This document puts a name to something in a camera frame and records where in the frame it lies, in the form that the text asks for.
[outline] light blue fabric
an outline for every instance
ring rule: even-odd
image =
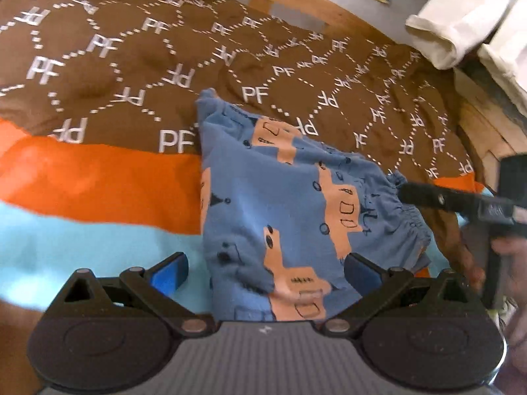
[[[488,188],[484,188],[483,192],[486,196],[492,196],[492,193]],[[468,221],[464,219],[460,214],[458,215],[458,224],[460,227],[463,227]],[[429,273],[431,277],[437,277],[442,270],[449,269],[449,261],[441,254],[434,237],[432,237],[430,245],[426,249],[426,255],[430,259]]]
[[[276,272],[264,265],[268,255],[279,256],[277,271],[316,273],[284,276],[287,295],[313,293],[309,287],[319,279],[331,284],[323,297],[323,318],[329,318],[360,299],[344,278],[351,250],[386,269],[411,269],[428,246],[430,230],[419,211],[397,197],[397,186],[405,182],[401,174],[386,176],[360,154],[342,153],[300,136],[293,126],[244,112],[211,89],[201,93],[197,108],[202,169],[210,174],[210,186],[202,182],[203,237],[217,320],[275,319],[268,294],[284,294]],[[292,144],[280,143],[288,155],[293,150],[291,162],[278,158],[270,140]],[[313,303],[309,311],[316,308]]]
[[[209,272],[201,236],[125,224],[86,224],[30,213],[0,202],[0,298],[45,310],[78,268],[98,277],[149,268],[181,251],[189,277],[173,295],[194,313],[210,311]]]

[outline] metal screw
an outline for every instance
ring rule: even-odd
[[[349,322],[345,319],[330,319],[326,322],[326,328],[332,333],[345,333],[349,329]]]
[[[187,319],[182,324],[183,331],[188,333],[202,333],[207,329],[207,323],[201,319]]]

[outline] clothing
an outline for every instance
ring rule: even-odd
[[[0,229],[0,298],[16,304],[46,308],[78,267],[113,276],[158,253],[201,257],[186,237],[201,243],[204,88],[411,181],[479,160],[456,135],[452,73],[370,28],[317,34],[236,0],[0,0],[0,60],[0,219],[15,227]],[[454,257],[455,217],[427,222]],[[69,230],[52,244],[49,225]],[[138,245],[155,253],[131,258]]]
[[[457,65],[496,27],[510,0],[429,0],[406,20],[414,47],[437,69]]]
[[[527,117],[527,0],[514,0],[489,44],[478,50],[481,63]]]
[[[343,262],[357,252],[412,268],[430,242],[385,176],[285,122],[247,113],[213,89],[197,101],[201,224],[217,320],[327,319],[359,300]]]

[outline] orange stripe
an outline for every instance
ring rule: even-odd
[[[431,276],[430,276],[430,272],[429,272],[428,268],[424,268],[424,269],[419,270],[415,274],[415,277],[431,277]]]
[[[32,137],[0,119],[0,200],[91,223],[199,234],[201,159]]]
[[[438,187],[454,188],[455,190],[462,190],[470,193],[481,193],[485,186],[476,181],[475,174],[469,172],[465,175],[459,175],[454,178],[437,178],[434,179],[434,184]]]

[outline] finger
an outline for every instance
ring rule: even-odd
[[[506,294],[516,300],[519,306],[527,305],[527,292],[525,290],[525,275],[513,274],[507,284]]]
[[[459,263],[465,274],[475,265],[474,256],[466,247],[462,247],[459,252]]]
[[[294,292],[286,284],[275,283],[272,295],[289,303],[310,304],[323,297],[323,291]]]
[[[527,254],[527,239],[519,236],[492,240],[492,249],[501,255]]]
[[[513,348],[527,338],[527,313],[519,310],[513,316],[505,329],[509,347]]]
[[[468,271],[467,278],[470,286],[476,291],[479,291],[483,288],[483,284],[485,283],[485,271],[481,267],[474,266]]]
[[[511,362],[517,370],[521,371],[524,376],[527,376],[527,340],[523,339],[518,343],[514,351],[511,352]]]

